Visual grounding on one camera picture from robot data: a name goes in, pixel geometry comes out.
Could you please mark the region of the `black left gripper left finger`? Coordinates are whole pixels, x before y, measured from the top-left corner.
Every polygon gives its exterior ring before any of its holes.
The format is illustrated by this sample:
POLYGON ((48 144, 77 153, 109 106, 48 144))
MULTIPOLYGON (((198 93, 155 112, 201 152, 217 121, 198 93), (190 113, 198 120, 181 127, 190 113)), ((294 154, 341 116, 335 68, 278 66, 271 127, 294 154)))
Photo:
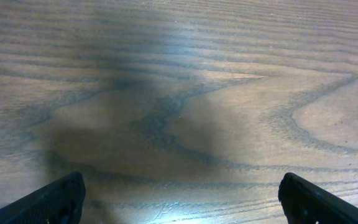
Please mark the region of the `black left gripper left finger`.
POLYGON ((86 189, 72 172, 0 208, 0 224, 79 224, 86 189))

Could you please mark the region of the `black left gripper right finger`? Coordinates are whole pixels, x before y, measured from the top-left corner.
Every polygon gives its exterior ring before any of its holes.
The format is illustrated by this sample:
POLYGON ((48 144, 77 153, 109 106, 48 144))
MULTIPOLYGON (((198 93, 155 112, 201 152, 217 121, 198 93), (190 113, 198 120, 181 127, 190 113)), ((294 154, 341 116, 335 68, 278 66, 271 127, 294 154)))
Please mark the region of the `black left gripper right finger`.
POLYGON ((358 208, 302 177, 287 172, 278 200, 288 224, 358 224, 358 208))

